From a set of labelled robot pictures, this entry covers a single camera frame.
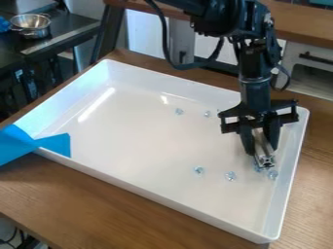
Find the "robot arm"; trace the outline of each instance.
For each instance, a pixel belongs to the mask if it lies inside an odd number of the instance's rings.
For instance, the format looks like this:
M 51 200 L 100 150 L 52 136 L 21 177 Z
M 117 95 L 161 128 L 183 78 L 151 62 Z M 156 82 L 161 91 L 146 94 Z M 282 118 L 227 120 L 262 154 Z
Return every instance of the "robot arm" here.
M 166 60 L 177 69 L 190 69 L 202 66 L 174 65 L 167 48 L 167 24 L 162 11 L 153 0 L 145 0 L 159 15 L 164 33 L 164 54 Z M 158 0 L 170 6 L 182 9 L 191 17 L 196 32 L 205 36 L 219 37 L 212 56 L 206 61 L 216 59 L 227 38 L 233 45 L 240 66 L 240 97 L 238 106 L 219 113 L 222 133 L 236 132 L 245 151 L 257 159 L 260 167 L 271 167 L 266 163 L 272 158 L 272 152 L 278 148 L 280 128 L 284 124 L 298 122 L 295 100 L 271 100 L 272 69 L 280 68 L 281 47 L 278 45 L 274 29 L 274 20 L 266 6 L 257 0 Z M 278 110 L 290 108 L 290 113 L 279 115 Z M 237 117 L 235 123 L 227 119 Z M 254 134 L 262 128 L 260 139 L 263 150 L 258 150 Z M 258 157 L 258 151 L 264 151 L 264 159 Z

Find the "white tray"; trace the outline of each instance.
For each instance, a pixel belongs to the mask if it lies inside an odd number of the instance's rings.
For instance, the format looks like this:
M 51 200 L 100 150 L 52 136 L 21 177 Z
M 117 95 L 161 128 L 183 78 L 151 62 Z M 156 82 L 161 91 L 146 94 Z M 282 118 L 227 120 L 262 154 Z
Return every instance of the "white tray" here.
M 298 108 L 300 122 L 282 128 L 272 181 L 253 170 L 238 135 L 221 134 L 217 109 L 239 101 L 234 91 L 103 60 L 15 125 L 33 138 L 70 134 L 72 159 L 40 149 L 43 157 L 267 243 L 280 234 L 309 112 Z

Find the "stainless steel bowl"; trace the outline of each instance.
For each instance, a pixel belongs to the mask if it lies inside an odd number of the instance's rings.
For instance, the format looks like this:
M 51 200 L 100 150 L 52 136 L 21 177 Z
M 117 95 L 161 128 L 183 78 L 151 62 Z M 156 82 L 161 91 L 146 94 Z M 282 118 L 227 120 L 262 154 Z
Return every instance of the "stainless steel bowl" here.
M 26 39 L 40 39 L 50 34 L 50 19 L 45 14 L 23 14 L 11 18 L 12 30 Z

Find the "table surface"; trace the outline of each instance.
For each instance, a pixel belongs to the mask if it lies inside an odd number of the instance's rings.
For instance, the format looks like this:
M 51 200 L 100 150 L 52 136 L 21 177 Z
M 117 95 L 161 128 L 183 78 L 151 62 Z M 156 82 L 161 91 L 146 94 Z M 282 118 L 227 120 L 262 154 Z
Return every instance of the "table surface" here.
M 272 12 L 280 39 L 333 49 L 333 12 L 275 0 L 261 0 Z M 104 0 L 105 4 L 155 14 L 144 0 Z M 189 20 L 181 10 L 159 4 L 170 18 Z
M 205 84 L 238 89 L 237 79 L 116 50 L 108 58 Z M 22 109 L 11 124 L 58 89 Z M 333 103 L 290 91 L 311 111 L 281 238 L 271 249 L 325 249 L 333 244 Z M 0 168 L 0 213 L 54 248 L 266 248 L 36 155 Z
M 99 27 L 99 21 L 96 19 L 66 14 L 59 10 L 52 10 L 48 14 L 52 21 L 50 36 L 44 39 L 27 40 L 17 32 L 10 31 L 0 34 L 0 48 L 14 53 L 22 53 L 25 57 L 33 57 L 63 46 L 64 43 L 71 43 L 77 38 L 87 35 L 91 38 L 97 33 Z M 10 19 L 13 14 L 0 12 L 0 16 Z

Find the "blue cloth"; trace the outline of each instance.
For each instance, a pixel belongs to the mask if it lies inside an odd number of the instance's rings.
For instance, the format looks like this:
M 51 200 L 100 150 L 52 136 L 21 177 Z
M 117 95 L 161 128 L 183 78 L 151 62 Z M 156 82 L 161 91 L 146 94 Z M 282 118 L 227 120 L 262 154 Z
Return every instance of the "blue cloth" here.
M 0 130 L 0 166 L 33 152 L 39 147 L 71 157 L 68 133 L 35 140 L 12 124 Z
M 0 33 L 7 32 L 10 29 L 11 29 L 11 24 L 3 17 L 0 17 Z

